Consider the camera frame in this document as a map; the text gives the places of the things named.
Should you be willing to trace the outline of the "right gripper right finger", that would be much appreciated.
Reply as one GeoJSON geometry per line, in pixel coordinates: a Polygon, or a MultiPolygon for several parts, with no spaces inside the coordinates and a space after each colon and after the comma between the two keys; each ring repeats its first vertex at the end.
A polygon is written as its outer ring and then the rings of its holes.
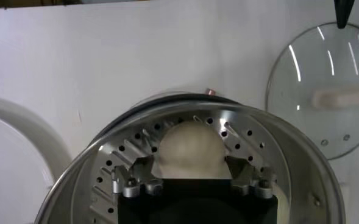
{"type": "Polygon", "coordinates": [[[242,195],[253,195],[257,198],[272,198],[273,184],[277,175],[270,167],[256,168],[248,160],[226,156],[225,162],[230,170],[232,189],[242,195]]]}

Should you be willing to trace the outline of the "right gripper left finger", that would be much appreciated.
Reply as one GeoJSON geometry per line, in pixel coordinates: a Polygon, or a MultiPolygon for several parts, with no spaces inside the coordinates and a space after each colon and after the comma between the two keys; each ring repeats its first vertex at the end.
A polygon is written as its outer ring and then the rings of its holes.
{"type": "Polygon", "coordinates": [[[152,174],[154,157],[137,158],[126,168],[124,165],[112,169],[112,194],[125,198],[137,198],[142,194],[161,195],[163,180],[152,174]]]}

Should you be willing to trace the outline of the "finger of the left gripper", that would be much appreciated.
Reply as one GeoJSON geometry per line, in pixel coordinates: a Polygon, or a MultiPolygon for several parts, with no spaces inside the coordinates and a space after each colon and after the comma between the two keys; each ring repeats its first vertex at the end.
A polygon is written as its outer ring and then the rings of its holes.
{"type": "Polygon", "coordinates": [[[336,24],[339,29],[347,26],[355,0],[334,0],[336,24]]]}

